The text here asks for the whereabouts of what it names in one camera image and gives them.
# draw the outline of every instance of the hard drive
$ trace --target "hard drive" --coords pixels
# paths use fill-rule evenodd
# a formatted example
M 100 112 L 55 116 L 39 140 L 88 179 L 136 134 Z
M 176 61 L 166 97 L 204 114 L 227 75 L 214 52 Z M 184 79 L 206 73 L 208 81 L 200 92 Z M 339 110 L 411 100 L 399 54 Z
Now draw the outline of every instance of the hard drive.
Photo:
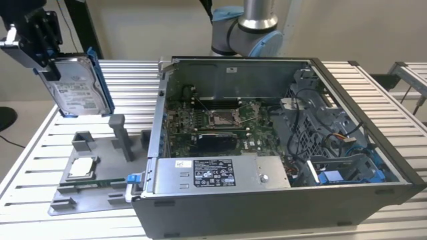
M 110 115 L 115 111 L 95 52 L 66 53 L 55 59 L 60 79 L 47 80 L 47 89 L 63 117 Z

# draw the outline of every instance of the blue latch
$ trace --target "blue latch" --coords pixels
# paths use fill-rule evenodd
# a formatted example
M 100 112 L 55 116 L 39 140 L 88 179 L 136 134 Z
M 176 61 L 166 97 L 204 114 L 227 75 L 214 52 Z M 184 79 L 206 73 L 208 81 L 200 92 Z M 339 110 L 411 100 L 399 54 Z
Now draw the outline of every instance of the blue latch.
M 142 175 L 140 174 L 130 174 L 127 176 L 127 184 L 140 184 L 142 183 Z

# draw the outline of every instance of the metal table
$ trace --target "metal table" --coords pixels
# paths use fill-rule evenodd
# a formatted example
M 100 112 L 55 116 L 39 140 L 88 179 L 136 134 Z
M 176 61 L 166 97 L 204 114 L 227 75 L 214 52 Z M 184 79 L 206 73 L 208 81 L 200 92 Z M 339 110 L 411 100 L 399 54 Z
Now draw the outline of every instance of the metal table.
M 332 75 L 427 181 L 427 129 L 359 66 L 324 62 Z M 152 125 L 158 62 L 100 62 L 116 113 L 126 114 L 126 128 L 138 134 Z M 132 209 L 50 216 L 50 202 L 72 151 L 76 131 L 112 136 L 108 118 L 62 118 L 58 107 L 48 114 L 30 144 L 0 184 L 0 239 L 146 239 Z M 359 226 L 210 236 L 207 239 L 427 239 L 427 191 L 407 203 L 384 207 Z
M 388 74 L 396 74 L 403 81 L 427 97 L 427 63 L 398 61 Z

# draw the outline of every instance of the green circuit board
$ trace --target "green circuit board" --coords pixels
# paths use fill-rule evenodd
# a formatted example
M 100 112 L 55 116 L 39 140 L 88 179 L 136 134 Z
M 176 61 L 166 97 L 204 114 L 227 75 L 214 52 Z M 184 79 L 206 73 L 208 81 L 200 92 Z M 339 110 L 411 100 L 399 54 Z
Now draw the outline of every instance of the green circuit board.
M 198 137 L 203 134 L 236 135 L 235 148 L 226 151 L 198 150 Z M 172 101 L 167 105 L 167 135 L 166 151 L 172 158 L 284 156 L 268 107 L 258 101 L 242 101 L 235 109 L 210 110 Z

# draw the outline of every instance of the warning label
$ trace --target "warning label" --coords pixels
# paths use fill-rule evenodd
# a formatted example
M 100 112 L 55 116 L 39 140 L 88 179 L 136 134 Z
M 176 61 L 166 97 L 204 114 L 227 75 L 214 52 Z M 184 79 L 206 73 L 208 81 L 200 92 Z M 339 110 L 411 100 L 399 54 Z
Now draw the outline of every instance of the warning label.
M 195 160 L 194 185 L 198 188 L 236 186 L 232 160 Z

